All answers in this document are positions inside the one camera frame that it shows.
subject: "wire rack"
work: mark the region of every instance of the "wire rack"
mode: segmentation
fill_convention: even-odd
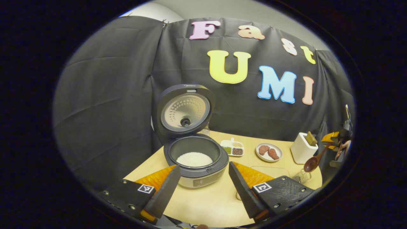
[[[292,177],[292,179],[297,181],[298,183],[303,184],[311,179],[311,173],[305,172],[304,169],[301,169],[296,175]]]

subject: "rice cooker control panel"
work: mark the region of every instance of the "rice cooker control panel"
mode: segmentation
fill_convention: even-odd
[[[222,176],[223,172],[225,170],[223,169],[222,171],[215,173],[211,176],[206,176],[200,179],[195,179],[193,180],[193,187],[200,187],[200,186],[205,186],[205,185],[209,185],[217,180],[219,180],[219,178]]]

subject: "rice cooker lid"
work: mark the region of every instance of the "rice cooker lid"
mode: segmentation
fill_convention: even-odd
[[[158,131],[170,138],[198,133],[209,123],[214,95],[198,84],[180,84],[164,90],[158,100]]]

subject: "wooden spoon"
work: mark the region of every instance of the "wooden spoon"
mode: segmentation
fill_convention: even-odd
[[[328,143],[328,145],[325,147],[325,149],[322,151],[321,154],[317,156],[313,156],[306,163],[304,164],[304,171],[305,172],[312,172],[314,171],[318,165],[319,161],[321,160],[322,155],[325,153],[325,151],[332,145],[332,142]]]

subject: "rice cooker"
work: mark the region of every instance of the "rice cooker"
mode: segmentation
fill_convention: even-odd
[[[164,156],[169,166],[179,165],[179,184],[199,188],[223,175],[229,162],[227,152],[212,138],[198,134],[209,123],[215,106],[213,93],[197,84],[180,84],[167,88],[153,102],[153,127],[164,145]],[[209,156],[212,163],[191,167],[177,163],[179,156],[199,152]]]

